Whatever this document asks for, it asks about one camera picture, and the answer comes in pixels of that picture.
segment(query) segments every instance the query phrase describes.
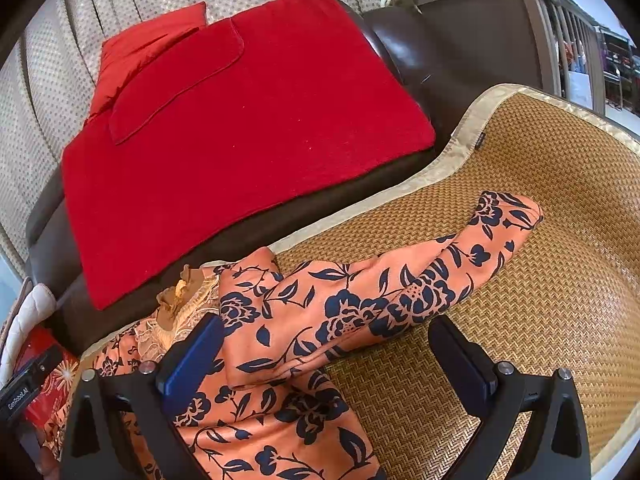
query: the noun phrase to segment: red cushion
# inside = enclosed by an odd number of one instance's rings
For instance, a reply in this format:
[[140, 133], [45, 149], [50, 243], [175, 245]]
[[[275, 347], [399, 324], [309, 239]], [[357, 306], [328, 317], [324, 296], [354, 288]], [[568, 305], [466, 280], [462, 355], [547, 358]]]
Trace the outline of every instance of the red cushion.
[[204, 2], [129, 27], [102, 44], [100, 75], [89, 118], [113, 104], [142, 67], [169, 47], [207, 25]]
[[275, 0], [141, 70], [63, 154], [103, 309], [223, 228], [434, 144], [335, 0]]

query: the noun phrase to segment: navy flower print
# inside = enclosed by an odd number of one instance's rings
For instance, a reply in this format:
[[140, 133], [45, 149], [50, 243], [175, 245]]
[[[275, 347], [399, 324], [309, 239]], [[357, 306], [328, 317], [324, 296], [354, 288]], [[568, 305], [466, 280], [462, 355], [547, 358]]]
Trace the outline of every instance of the navy flower print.
[[162, 473], [155, 463], [148, 463], [147, 465], [145, 465], [145, 473], [147, 478], [153, 478], [154, 480], [164, 480]]
[[445, 280], [436, 279], [431, 269], [422, 273], [413, 285], [391, 304], [388, 311], [398, 323], [407, 322], [409, 316], [413, 323], [422, 323], [437, 312], [444, 312], [456, 299], [456, 293], [447, 286]]
[[220, 317], [225, 321], [225, 336], [228, 336], [244, 323], [253, 323], [260, 313], [251, 306], [248, 297], [239, 292], [230, 292], [220, 298]]
[[327, 388], [315, 396], [300, 391], [289, 394], [274, 416], [280, 422], [296, 421], [297, 436], [309, 446], [324, 430], [326, 420], [335, 420], [348, 409], [338, 390]]
[[484, 250], [484, 247], [480, 244], [476, 244], [471, 247], [471, 254], [469, 255], [469, 260], [476, 267], [482, 267], [482, 264], [485, 263], [489, 258], [491, 258], [491, 254]]
[[220, 386], [220, 390], [216, 395], [216, 398], [213, 399], [216, 404], [222, 404], [223, 402], [227, 402], [231, 397], [234, 396], [234, 391], [228, 386]]
[[324, 315], [327, 317], [335, 317], [338, 316], [343, 309], [358, 306], [360, 306], [360, 298], [344, 288], [335, 296], [329, 296], [326, 299], [324, 302]]
[[255, 461], [260, 466], [260, 474], [270, 476], [276, 472], [276, 456], [278, 451], [273, 446], [264, 446], [264, 449], [256, 454]]
[[197, 392], [187, 411], [175, 417], [175, 423], [180, 427], [197, 426], [198, 421], [202, 420], [211, 410], [211, 401], [202, 392]]
[[111, 359], [108, 355], [104, 358], [102, 366], [98, 370], [98, 374], [102, 377], [110, 377], [117, 375], [118, 368], [122, 365], [122, 357]]
[[324, 303], [324, 313], [331, 318], [316, 331], [316, 339], [325, 344], [329, 341], [355, 332], [364, 327], [376, 317], [376, 313], [388, 304], [386, 298], [369, 298], [360, 300], [358, 296], [346, 289], [335, 296], [330, 296]]
[[491, 227], [499, 225], [502, 218], [502, 209], [498, 207], [498, 204], [498, 196], [494, 192], [485, 191], [478, 200], [478, 205], [469, 221], [469, 225], [476, 225], [478, 222]]

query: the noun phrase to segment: orange floral clothing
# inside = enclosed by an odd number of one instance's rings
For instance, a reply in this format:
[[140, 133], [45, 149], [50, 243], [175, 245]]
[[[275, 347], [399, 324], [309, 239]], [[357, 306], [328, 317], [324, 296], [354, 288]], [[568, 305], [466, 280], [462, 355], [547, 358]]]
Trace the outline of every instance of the orange floral clothing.
[[[468, 225], [351, 264], [303, 262], [283, 276], [261, 248], [220, 276], [225, 341], [175, 424], [214, 479], [386, 478], [356, 415], [321, 367], [441, 314], [487, 282], [542, 219], [532, 200], [485, 191]], [[97, 358], [132, 371], [135, 329]], [[160, 478], [127, 423], [150, 478]]]

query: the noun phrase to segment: bamboo mat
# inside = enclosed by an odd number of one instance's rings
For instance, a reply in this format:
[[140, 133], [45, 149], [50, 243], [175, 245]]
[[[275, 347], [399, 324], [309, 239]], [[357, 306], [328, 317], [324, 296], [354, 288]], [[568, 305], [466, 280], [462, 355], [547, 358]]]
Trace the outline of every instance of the bamboo mat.
[[[593, 458], [640, 400], [640, 159], [560, 108], [515, 93], [448, 178], [278, 255], [350, 262], [460, 230], [484, 189], [532, 197], [545, 221], [516, 257], [448, 314], [495, 361], [574, 372]], [[427, 327], [328, 367], [390, 479], [437, 479], [478, 424], [428, 347]], [[492, 478], [503, 478], [521, 415]]]

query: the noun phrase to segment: blue gripper pad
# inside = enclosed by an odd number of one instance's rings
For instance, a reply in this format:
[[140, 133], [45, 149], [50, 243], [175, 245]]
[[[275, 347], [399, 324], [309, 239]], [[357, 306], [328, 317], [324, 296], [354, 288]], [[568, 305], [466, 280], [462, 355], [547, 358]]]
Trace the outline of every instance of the blue gripper pad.
[[156, 387], [169, 418], [184, 413], [218, 355], [225, 338], [219, 316], [205, 314], [184, 341], [169, 348], [159, 364]]

